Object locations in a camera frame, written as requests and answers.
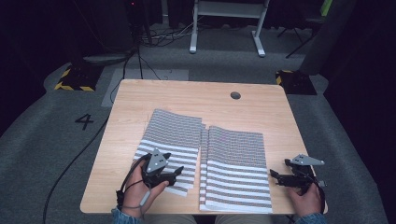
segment person's left hand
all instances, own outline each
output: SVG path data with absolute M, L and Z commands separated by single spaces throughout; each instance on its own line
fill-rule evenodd
M 151 193 L 148 196 L 148 199 L 146 200 L 145 204 L 143 204 L 141 208 L 138 207 L 145 194 L 149 191 L 149 188 L 143 183 L 143 181 L 141 181 L 142 166 L 144 163 L 145 161 L 141 161 L 136 166 L 134 172 L 131 174 L 125 185 L 125 187 L 128 188 L 132 184 L 140 181 L 139 183 L 131 186 L 124 194 L 124 202 L 121 212 L 131 217 L 137 217 L 137 218 L 142 217 L 142 215 L 145 214 L 147 210 L 149 210 L 149 208 L 151 207 L 154 200 L 158 197 L 158 195 L 160 195 L 163 192 L 163 190 L 166 188 L 166 186 L 169 185 L 168 181 L 163 181 L 161 184 L 151 189 Z

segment person's right hand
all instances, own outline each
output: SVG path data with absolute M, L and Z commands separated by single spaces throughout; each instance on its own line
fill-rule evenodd
M 299 195 L 294 188 L 287 187 L 294 209 L 299 217 L 320 213 L 321 199 L 319 189 L 311 184 L 304 195 Z

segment denim sleeve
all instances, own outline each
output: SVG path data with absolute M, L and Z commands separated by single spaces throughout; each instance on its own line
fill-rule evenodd
M 111 214 L 113 215 L 113 224 L 142 224 L 139 218 L 122 213 L 118 207 L 113 208 Z
M 326 218 L 320 213 L 300 217 L 295 224 L 326 224 Z

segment printed number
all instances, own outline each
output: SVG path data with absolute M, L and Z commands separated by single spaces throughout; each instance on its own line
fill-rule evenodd
M 90 118 L 91 118 L 91 115 L 86 114 L 86 115 L 82 116 L 81 118 L 76 119 L 75 123 L 84 123 L 84 127 L 82 128 L 82 131 L 85 131 L 88 123 L 93 123 L 93 120 L 90 120 Z

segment hand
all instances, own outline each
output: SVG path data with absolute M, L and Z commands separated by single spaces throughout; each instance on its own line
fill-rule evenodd
M 293 188 L 287 188 L 294 209 L 299 217 L 320 213 L 321 199 L 317 185 L 311 184 L 306 194 L 300 196 Z
M 126 182 L 125 187 L 128 188 L 131 186 L 133 183 L 133 186 L 131 186 L 124 195 L 124 202 L 123 202 L 123 207 L 122 207 L 122 213 L 125 213 L 131 217 L 141 217 L 143 214 L 146 213 L 147 210 L 151 207 L 152 203 L 154 200 L 157 198 L 158 195 L 160 195 L 163 190 L 166 188 L 166 186 L 169 185 L 168 181 L 163 181 L 161 184 L 156 186 L 155 188 L 151 189 L 151 193 L 148 196 L 148 199 L 146 200 L 145 204 L 141 208 L 139 208 L 139 204 L 142 201 L 143 197 L 145 194 L 149 191 L 149 188 L 143 183 L 142 180 L 142 166 L 145 161 L 141 161 L 136 168 L 134 169 L 134 172 L 130 175 L 128 181 Z

